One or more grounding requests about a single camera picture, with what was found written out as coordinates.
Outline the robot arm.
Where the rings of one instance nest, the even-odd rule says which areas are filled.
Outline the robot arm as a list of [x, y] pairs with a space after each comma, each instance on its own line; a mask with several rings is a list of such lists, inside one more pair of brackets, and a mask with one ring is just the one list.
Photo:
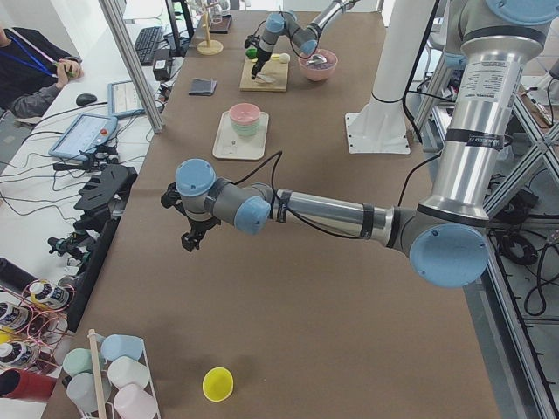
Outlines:
[[291, 11], [279, 11], [268, 15], [264, 30], [259, 35], [248, 35], [245, 48], [256, 48], [256, 63], [252, 67], [251, 78], [256, 79], [265, 64], [271, 59], [273, 49], [281, 36], [289, 39], [292, 49], [302, 58], [312, 56], [318, 48], [321, 35], [329, 24], [339, 16], [351, 10], [357, 1], [332, 1], [307, 26], [300, 26], [297, 17]]
[[431, 193], [415, 209], [378, 208], [311, 196], [272, 183], [245, 186], [202, 159], [181, 163], [162, 197], [185, 215], [183, 247], [195, 250], [221, 223], [255, 234], [290, 216], [321, 232], [373, 239], [405, 254], [416, 273], [442, 287], [472, 283], [489, 259], [483, 201], [523, 69], [543, 49], [558, 15], [555, 1], [451, 1], [444, 53], [465, 70]]

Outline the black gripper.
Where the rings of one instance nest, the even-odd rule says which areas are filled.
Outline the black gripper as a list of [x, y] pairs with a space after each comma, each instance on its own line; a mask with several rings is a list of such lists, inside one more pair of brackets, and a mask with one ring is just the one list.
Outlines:
[[197, 221], [189, 217], [188, 221], [190, 231], [181, 236], [181, 245], [186, 251], [199, 250], [206, 232], [221, 224], [221, 221], [214, 216], [203, 221]]
[[258, 73], [262, 71], [264, 65], [270, 60], [271, 53], [258, 48], [256, 50], [255, 58], [257, 59], [257, 61], [252, 68], [252, 73], [254, 73], [251, 75], [252, 80], [256, 80], [256, 78], [258, 77]]

